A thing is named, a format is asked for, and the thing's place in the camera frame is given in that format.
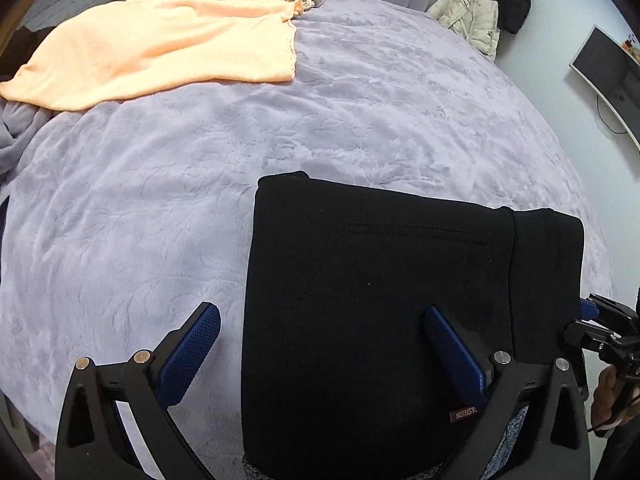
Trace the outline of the person right hand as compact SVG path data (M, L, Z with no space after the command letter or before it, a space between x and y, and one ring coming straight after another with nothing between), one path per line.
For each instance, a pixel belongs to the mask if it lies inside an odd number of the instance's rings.
M591 405L591 425L597 431L605 431L626 425L639 416L639 386L631 385L631 392L623 394L627 383L619 378L613 365L605 367L599 375L598 385L593 393ZM624 409L613 414L615 402L623 398Z

